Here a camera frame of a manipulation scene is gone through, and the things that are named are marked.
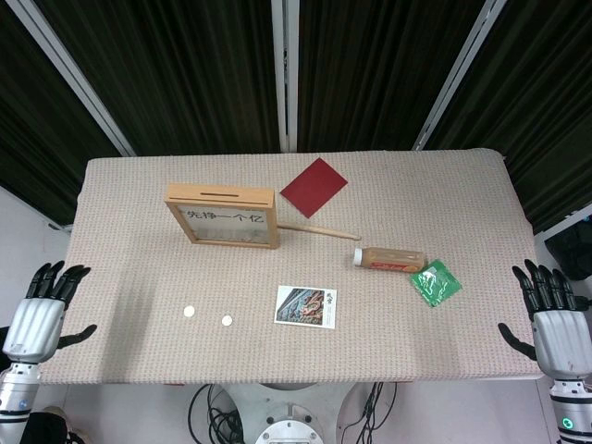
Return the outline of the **white frame post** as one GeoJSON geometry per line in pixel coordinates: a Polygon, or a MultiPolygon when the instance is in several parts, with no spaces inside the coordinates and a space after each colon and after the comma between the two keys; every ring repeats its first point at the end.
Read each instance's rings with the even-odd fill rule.
{"type": "Polygon", "coordinates": [[[298,151],[301,0],[270,0],[277,123],[282,153],[298,151]]]}
{"type": "Polygon", "coordinates": [[[33,0],[4,0],[121,156],[137,153],[69,50],[33,0]]]}
{"type": "Polygon", "coordinates": [[[452,64],[447,78],[440,88],[438,96],[425,118],[424,124],[415,138],[412,146],[413,151],[419,152],[426,148],[438,123],[447,111],[450,102],[462,84],[464,77],[472,66],[507,2],[508,0],[484,0],[484,4],[476,16],[475,22],[469,30],[459,54],[452,64]]]}

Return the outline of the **dragon picture postcard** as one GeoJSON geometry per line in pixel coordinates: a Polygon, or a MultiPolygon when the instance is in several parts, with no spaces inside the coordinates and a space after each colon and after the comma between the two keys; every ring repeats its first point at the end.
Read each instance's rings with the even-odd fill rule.
{"type": "Polygon", "coordinates": [[[338,292],[333,289],[280,285],[274,322],[283,325],[334,329],[338,292]]]}

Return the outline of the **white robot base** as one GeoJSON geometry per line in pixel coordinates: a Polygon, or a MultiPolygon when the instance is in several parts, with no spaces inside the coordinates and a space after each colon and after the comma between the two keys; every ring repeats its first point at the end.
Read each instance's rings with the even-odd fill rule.
{"type": "Polygon", "coordinates": [[[245,444],[337,444],[339,412],[352,383],[224,384],[245,444]]]}

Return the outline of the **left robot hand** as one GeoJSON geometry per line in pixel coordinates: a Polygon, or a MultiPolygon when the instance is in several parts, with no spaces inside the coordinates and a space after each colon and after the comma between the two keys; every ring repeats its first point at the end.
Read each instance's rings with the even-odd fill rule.
{"type": "Polygon", "coordinates": [[[24,299],[19,303],[9,326],[0,328],[5,365],[40,364],[57,350],[90,338],[97,325],[64,336],[65,315],[79,284],[91,272],[85,265],[64,269],[64,262],[42,265],[33,275],[24,299]]]}

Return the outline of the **wooden frame coin box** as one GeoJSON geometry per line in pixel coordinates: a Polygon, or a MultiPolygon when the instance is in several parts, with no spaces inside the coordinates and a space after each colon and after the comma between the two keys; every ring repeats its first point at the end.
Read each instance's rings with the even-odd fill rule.
{"type": "Polygon", "coordinates": [[[193,244],[279,246],[272,189],[171,183],[165,203],[193,244]]]}

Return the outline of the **black bag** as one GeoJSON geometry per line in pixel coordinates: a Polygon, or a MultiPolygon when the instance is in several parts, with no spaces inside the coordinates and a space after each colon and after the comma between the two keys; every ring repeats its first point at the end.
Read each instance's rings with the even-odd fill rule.
{"type": "Polygon", "coordinates": [[[545,240],[550,254],[570,280],[592,276],[592,216],[545,240]]]}

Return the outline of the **black curtain panel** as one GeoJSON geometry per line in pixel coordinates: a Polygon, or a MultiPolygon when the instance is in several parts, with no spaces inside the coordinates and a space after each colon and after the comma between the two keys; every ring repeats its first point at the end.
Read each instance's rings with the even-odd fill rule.
{"type": "Polygon", "coordinates": [[[301,0],[297,148],[409,151],[485,0],[301,0]]]}
{"type": "Polygon", "coordinates": [[[136,155],[276,154],[270,0],[35,0],[136,155]]]}
{"type": "Polygon", "coordinates": [[[59,225],[74,221],[89,161],[117,149],[0,0],[0,187],[59,225]]]}
{"type": "Polygon", "coordinates": [[[426,149],[499,152],[533,231],[592,203],[592,0],[507,0],[426,149]]]}

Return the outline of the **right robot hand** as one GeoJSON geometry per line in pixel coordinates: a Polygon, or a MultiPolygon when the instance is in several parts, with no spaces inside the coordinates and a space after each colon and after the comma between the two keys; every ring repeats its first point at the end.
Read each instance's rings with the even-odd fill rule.
{"type": "Polygon", "coordinates": [[[515,265],[512,272],[523,294],[534,343],[519,340],[499,323],[504,341],[550,378],[573,381],[592,376],[592,334],[585,316],[592,302],[575,295],[558,269],[526,259],[523,268],[515,265]]]}

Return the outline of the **brown juice bottle red label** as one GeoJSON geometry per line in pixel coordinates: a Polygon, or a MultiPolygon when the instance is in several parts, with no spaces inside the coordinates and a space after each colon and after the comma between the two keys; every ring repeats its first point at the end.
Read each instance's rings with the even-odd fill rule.
{"type": "Polygon", "coordinates": [[[426,267],[427,259],[424,253],[368,247],[356,248],[352,263],[375,270],[417,273],[426,267]]]}

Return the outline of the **green foil packet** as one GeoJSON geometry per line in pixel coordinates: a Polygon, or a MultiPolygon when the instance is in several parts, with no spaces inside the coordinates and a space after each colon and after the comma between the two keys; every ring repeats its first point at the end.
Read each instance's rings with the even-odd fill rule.
{"type": "Polygon", "coordinates": [[[437,307],[458,293],[461,282],[439,259],[432,261],[422,271],[411,276],[411,283],[430,307],[437,307]]]}

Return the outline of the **red paper envelope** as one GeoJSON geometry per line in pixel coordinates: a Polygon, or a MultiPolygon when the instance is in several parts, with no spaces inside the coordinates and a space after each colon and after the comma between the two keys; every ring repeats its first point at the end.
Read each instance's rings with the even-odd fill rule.
{"type": "Polygon", "coordinates": [[[330,164],[317,158],[281,192],[303,216],[311,218],[348,184],[330,164]]]}

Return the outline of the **wooden stick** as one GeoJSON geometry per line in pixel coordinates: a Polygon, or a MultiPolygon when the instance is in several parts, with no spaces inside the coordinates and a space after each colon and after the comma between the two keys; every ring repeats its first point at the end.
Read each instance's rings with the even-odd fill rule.
{"type": "Polygon", "coordinates": [[[344,232],[344,231],[339,231],[339,230],[335,230],[335,229],[331,229],[331,228],[303,226],[303,225],[289,224],[289,223],[278,223],[277,227],[280,229],[314,233],[314,234],[319,234],[319,235],[323,235],[323,236],[329,236],[329,237],[334,237],[334,238],[339,238],[339,239],[346,239],[346,240],[351,240],[351,241],[360,241],[362,239],[362,237],[359,235],[344,232]]]}

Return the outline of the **beige woven tablecloth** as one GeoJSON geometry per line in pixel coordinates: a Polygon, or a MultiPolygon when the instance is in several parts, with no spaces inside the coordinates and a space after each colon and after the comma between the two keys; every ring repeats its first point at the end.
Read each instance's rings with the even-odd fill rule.
{"type": "Polygon", "coordinates": [[[502,156],[488,149],[328,153],[348,184],[312,224],[362,247],[423,252],[462,289],[426,304],[407,274],[352,263],[354,243],[288,231],[275,250],[197,245],[165,197],[171,182],[280,190],[313,154],[92,160],[67,265],[91,269],[65,317],[85,342],[43,366],[56,384],[303,383],[536,378],[498,324],[532,337],[512,273],[533,229],[502,156]],[[280,285],[338,292],[334,329],[274,322],[280,285]],[[183,309],[191,305],[193,317],[183,309]],[[233,319],[229,327],[222,317],[233,319]]]}

